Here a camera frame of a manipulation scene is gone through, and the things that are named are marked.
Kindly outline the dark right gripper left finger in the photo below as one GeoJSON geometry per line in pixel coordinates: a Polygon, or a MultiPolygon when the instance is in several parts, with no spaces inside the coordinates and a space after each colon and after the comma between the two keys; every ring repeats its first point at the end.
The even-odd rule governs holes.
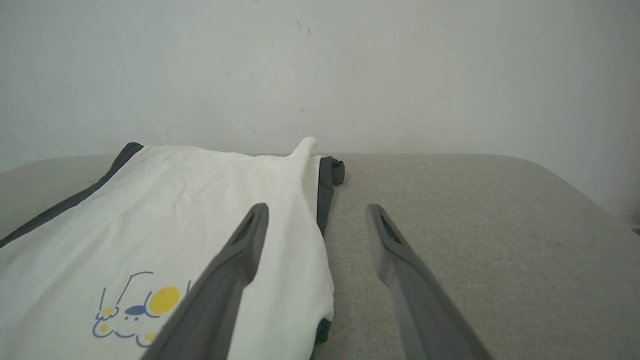
{"type": "Polygon", "coordinates": [[[258,273],[269,208],[253,205],[151,342],[144,360],[225,360],[243,290],[258,273]]]}

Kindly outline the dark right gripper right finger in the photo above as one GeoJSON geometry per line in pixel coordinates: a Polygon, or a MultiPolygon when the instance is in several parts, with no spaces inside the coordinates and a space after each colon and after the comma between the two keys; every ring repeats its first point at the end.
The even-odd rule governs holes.
{"type": "Polygon", "coordinates": [[[386,210],[371,203],[365,220],[375,273],[390,291],[407,360],[491,359],[386,210]]]}

